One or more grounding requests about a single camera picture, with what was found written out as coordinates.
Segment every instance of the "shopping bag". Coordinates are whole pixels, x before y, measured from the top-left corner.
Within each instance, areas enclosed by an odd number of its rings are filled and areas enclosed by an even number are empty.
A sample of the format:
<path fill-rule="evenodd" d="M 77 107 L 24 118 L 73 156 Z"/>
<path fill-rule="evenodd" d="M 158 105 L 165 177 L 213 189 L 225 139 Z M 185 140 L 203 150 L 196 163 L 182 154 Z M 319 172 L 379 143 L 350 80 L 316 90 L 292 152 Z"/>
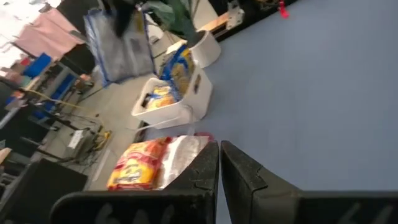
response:
<path fill-rule="evenodd" d="M 114 18 L 99 9 L 84 17 L 88 43 L 104 86 L 156 73 L 144 14 L 136 11 L 122 37 L 114 33 Z"/>

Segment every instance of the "pink cloth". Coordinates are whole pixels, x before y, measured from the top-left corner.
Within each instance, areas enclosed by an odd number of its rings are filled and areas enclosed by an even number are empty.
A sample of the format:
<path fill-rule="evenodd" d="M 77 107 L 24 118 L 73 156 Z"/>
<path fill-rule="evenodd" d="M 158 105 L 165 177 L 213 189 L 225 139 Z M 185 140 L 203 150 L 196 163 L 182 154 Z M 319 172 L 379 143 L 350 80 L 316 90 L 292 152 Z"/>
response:
<path fill-rule="evenodd" d="M 46 53 L 52 60 L 59 60 L 76 44 L 84 43 L 69 34 L 71 30 L 77 31 L 58 10 L 51 9 L 26 25 L 14 43 L 36 57 Z"/>

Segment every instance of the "gray floor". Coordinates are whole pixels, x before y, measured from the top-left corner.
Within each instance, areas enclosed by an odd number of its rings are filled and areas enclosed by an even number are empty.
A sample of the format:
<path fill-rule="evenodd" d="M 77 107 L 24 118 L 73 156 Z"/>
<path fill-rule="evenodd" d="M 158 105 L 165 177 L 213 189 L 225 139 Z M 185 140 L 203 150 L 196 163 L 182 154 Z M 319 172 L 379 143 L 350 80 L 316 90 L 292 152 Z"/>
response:
<path fill-rule="evenodd" d="M 162 48 L 163 47 L 157 46 L 156 51 L 161 52 Z M 155 58 L 157 68 L 161 62 L 162 57 Z M 89 108 L 89 111 L 79 108 L 73 110 L 72 114 L 84 117 L 92 118 L 95 114 L 99 114 L 99 117 L 104 123 L 104 130 L 112 131 L 110 140 L 98 153 L 96 162 L 90 168 L 78 166 L 73 163 L 64 164 L 71 169 L 89 175 L 89 181 L 86 186 L 88 190 L 106 189 L 106 182 L 108 181 L 116 161 L 127 149 L 128 145 L 133 142 L 136 133 L 135 129 L 139 126 L 140 121 L 131 116 L 131 110 L 142 87 L 150 77 L 153 77 L 153 75 L 128 80 L 122 85 L 112 84 L 78 104 L 78 106 Z M 97 81 L 96 85 L 89 92 L 85 93 L 85 95 L 89 95 L 99 88 L 101 88 L 101 82 Z M 96 125 L 86 120 L 76 118 L 75 116 L 72 116 L 70 120 L 72 124 L 78 128 L 85 128 L 87 126 L 93 127 Z M 93 119 L 93 121 L 98 124 L 101 123 L 98 119 Z M 72 129 L 64 126 L 62 126 L 58 132 L 49 132 L 46 137 L 47 142 L 45 144 L 45 150 L 58 157 L 68 157 L 70 152 L 66 150 L 66 146 L 70 141 L 70 134 L 72 132 Z M 39 153 L 34 155 L 34 159 L 40 157 L 53 160 Z"/>

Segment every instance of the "white plastic bin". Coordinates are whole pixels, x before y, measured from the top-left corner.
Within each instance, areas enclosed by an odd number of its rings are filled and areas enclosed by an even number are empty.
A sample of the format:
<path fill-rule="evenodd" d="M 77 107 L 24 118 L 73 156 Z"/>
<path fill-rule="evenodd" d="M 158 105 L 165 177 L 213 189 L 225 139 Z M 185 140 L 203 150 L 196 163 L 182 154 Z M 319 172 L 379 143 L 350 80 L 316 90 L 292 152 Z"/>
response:
<path fill-rule="evenodd" d="M 188 90 L 181 101 L 146 111 L 141 106 L 146 94 L 152 93 L 155 86 L 166 84 L 165 81 L 150 78 L 144 85 L 131 115 L 154 125 L 156 129 L 191 123 L 191 120 L 196 122 L 206 115 L 213 85 L 199 66 L 196 66 Z"/>

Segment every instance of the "blue table surface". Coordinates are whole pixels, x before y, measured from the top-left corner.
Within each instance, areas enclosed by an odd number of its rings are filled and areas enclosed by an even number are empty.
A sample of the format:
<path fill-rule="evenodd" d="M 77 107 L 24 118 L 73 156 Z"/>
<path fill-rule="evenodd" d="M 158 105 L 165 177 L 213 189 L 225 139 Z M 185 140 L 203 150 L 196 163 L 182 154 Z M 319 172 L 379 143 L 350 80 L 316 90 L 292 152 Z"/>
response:
<path fill-rule="evenodd" d="M 221 43 L 196 124 L 304 190 L 398 189 L 398 1 L 298 0 Z M 179 126 L 147 137 L 183 134 Z M 219 185 L 218 223 L 229 223 Z"/>

